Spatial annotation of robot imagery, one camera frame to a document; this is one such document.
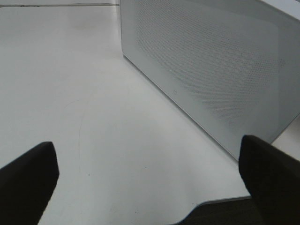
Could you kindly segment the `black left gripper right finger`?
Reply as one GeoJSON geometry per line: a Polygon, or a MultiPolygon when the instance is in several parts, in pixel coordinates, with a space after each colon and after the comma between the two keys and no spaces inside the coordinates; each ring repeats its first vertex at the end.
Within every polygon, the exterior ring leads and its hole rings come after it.
{"type": "Polygon", "coordinates": [[[265,224],[300,223],[298,160],[254,135],[245,135],[239,173],[265,224]]]}

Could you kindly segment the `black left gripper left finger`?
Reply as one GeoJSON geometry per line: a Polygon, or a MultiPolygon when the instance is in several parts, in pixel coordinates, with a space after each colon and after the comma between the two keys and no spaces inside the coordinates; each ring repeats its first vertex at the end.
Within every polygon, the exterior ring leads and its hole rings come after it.
{"type": "Polygon", "coordinates": [[[0,170],[0,223],[37,225],[59,179],[52,142],[42,142],[0,170]]]}

